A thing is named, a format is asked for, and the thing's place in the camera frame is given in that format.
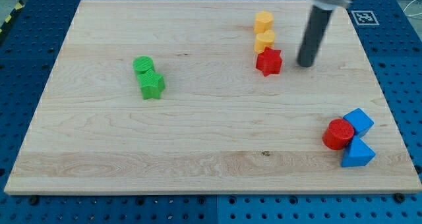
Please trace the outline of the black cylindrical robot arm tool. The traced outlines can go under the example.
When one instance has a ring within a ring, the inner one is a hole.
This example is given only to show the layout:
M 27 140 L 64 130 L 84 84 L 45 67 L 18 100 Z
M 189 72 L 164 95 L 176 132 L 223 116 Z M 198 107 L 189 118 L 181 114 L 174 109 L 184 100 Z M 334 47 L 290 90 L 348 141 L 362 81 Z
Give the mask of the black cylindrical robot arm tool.
M 312 0 L 313 6 L 296 62 L 301 67 L 311 67 L 316 59 L 332 12 L 337 7 L 348 8 L 353 0 Z

